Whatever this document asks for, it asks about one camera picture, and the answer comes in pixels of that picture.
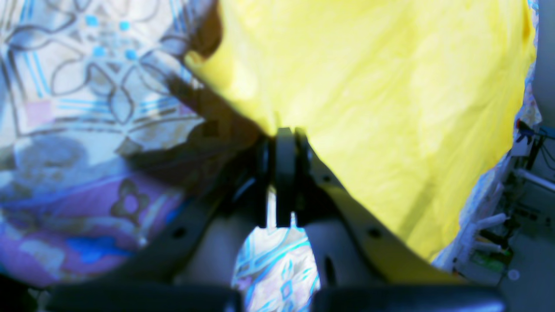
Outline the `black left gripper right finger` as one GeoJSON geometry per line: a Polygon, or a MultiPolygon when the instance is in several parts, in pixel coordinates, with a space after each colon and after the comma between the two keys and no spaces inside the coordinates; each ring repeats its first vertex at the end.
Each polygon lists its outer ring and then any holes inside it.
{"type": "Polygon", "coordinates": [[[317,263],[312,312],[506,312],[501,294],[438,270],[355,200],[299,128],[276,134],[276,225],[295,218],[317,263]]]}

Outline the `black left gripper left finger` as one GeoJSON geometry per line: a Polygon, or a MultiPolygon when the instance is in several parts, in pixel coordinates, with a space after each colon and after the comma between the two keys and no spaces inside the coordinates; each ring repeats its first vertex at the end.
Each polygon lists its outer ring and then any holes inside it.
{"type": "Polygon", "coordinates": [[[144,249],[89,282],[56,286],[49,312],[242,312],[231,287],[247,236],[267,223],[274,140],[262,136],[144,249]]]}

